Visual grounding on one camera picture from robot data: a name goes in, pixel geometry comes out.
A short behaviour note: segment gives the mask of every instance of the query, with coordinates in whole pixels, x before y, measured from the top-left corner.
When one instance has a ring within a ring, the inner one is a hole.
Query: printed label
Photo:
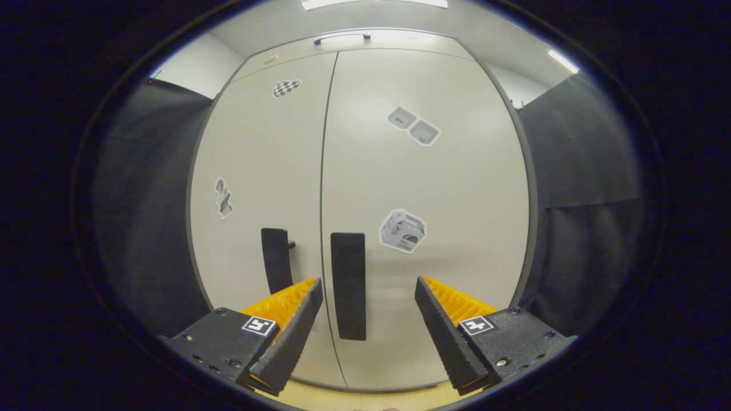
[[[483,316],[460,321],[459,324],[462,326],[462,329],[471,336],[484,333],[485,331],[495,328],[495,325],[487,321]]]
[[[382,245],[411,254],[426,238],[426,224],[403,208],[391,211],[378,230]]]
[[[272,320],[266,318],[251,317],[246,324],[241,327],[242,330],[251,331],[252,333],[259,334],[260,336],[267,336],[272,327],[276,324]]]
[[[396,129],[406,131],[409,136],[421,146],[431,146],[442,135],[442,131],[423,118],[397,107],[388,115],[388,123]]]
[[[233,211],[231,192],[223,178],[216,180],[216,205],[218,206],[221,219],[225,219]]]

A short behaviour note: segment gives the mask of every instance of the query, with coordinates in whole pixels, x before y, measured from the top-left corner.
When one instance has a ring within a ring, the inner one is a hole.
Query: ceiling
[[[547,87],[570,75],[532,34],[470,0],[449,7],[405,1],[359,1],[305,11],[300,0],[259,3],[216,27],[212,34],[246,58],[318,34],[359,27],[432,31],[457,38],[479,62],[512,70]]]

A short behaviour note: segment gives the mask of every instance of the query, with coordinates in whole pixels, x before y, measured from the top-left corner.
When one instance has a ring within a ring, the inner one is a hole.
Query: checkerboard sticker
[[[495,328],[495,325],[487,321],[483,316],[460,321],[459,325],[461,325],[462,329],[464,329],[467,334],[471,336],[479,333],[484,333],[485,331],[489,331]]]
[[[267,320],[266,318],[251,317],[241,329],[259,334],[260,336],[267,336],[269,331],[274,327],[274,324],[276,324],[274,321]]]
[[[297,90],[301,85],[302,80],[280,81],[272,89],[272,95],[275,99],[281,99],[282,97],[288,96],[294,90]]]

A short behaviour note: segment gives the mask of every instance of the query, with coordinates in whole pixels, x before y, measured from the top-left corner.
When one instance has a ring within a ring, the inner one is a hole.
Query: sticker
[[[411,138],[416,140],[416,142],[422,146],[431,146],[441,134],[442,132],[439,131],[439,129],[427,123],[423,119],[417,121],[417,123],[409,130]]]
[[[426,238],[426,224],[403,208],[391,211],[378,229],[382,245],[411,254]]]
[[[416,116],[400,107],[388,116],[388,122],[399,130],[408,129],[414,121],[416,121]]]
[[[216,180],[216,205],[218,206],[221,219],[225,219],[233,211],[231,192],[226,183],[224,183],[224,179],[220,177]]]
[[[407,131],[421,146],[431,146],[442,135],[437,127],[403,107],[396,108],[388,115],[388,123],[398,130]]]
[[[274,321],[267,320],[266,318],[251,317],[241,329],[259,334],[260,336],[267,336],[272,327],[274,327],[274,324],[276,324]]]
[[[266,60],[264,60],[264,62],[262,62],[262,66],[266,66],[267,64],[271,63],[272,61],[275,61],[278,58],[279,58],[279,54],[275,54],[274,56],[270,56],[268,59],[266,59]]]
[[[292,93],[294,90],[297,90],[297,88],[301,84],[302,84],[302,80],[280,81],[272,89],[272,95],[274,96],[275,99],[281,99],[282,97],[285,97],[289,93]]]
[[[485,331],[495,328],[495,325],[487,321],[483,316],[460,321],[459,324],[462,326],[462,329],[471,336],[484,333]]]

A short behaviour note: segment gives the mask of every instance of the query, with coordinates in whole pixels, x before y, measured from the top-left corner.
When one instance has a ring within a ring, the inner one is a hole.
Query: wooden floor
[[[473,391],[459,396],[449,382],[435,388],[423,388],[404,393],[353,393],[329,390],[301,382],[289,381],[279,397],[257,391],[279,402],[308,411],[423,411],[451,404],[460,399],[482,392]]]

